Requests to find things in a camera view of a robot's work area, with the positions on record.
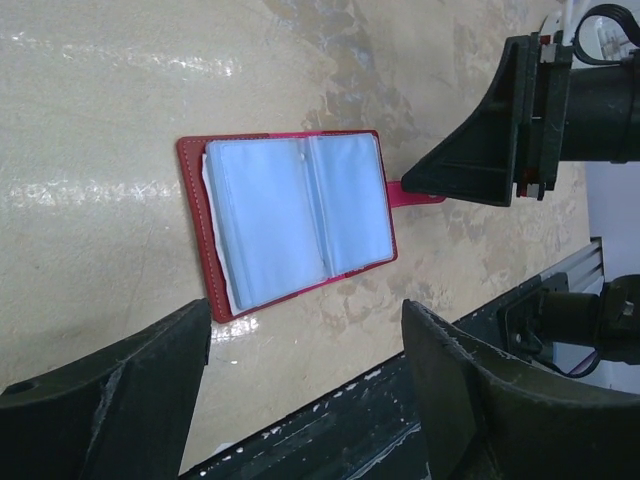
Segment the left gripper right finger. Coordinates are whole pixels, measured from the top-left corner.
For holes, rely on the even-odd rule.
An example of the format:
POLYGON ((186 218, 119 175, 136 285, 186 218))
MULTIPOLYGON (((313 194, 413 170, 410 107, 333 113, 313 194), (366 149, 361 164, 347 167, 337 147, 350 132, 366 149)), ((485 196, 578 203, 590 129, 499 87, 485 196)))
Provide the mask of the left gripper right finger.
POLYGON ((636 479, 639 398, 527 364, 402 304, 434 479, 636 479))

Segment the red leather card holder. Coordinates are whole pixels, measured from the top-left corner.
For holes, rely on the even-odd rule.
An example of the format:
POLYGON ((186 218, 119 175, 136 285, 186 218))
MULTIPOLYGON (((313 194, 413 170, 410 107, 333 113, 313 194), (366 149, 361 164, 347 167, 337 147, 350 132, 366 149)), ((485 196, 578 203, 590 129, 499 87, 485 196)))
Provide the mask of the red leather card holder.
POLYGON ((373 130, 185 136, 176 151, 222 324, 393 262, 392 211, 438 202, 387 179, 373 130))

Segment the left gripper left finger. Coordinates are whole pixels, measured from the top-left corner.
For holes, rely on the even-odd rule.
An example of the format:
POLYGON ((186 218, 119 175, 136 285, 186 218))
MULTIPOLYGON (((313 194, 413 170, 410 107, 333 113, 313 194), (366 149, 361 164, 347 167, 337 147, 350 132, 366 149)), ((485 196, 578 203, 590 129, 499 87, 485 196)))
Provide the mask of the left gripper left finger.
POLYGON ((4 479, 175 479, 211 346, 207 300, 1 394, 4 479))

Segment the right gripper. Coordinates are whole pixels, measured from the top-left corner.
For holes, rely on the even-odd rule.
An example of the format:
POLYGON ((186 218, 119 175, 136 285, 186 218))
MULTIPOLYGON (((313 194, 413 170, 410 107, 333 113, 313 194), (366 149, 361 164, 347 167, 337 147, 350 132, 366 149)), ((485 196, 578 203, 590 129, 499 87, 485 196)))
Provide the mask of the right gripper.
MULTIPOLYGON (((518 130, 529 78, 535 75, 537 34, 509 37, 479 105, 401 179, 407 193, 444 196, 496 207, 511 205, 518 130)), ((599 60, 577 46, 540 47, 543 110, 535 193, 555 187, 561 162, 639 160, 639 50, 599 60)))

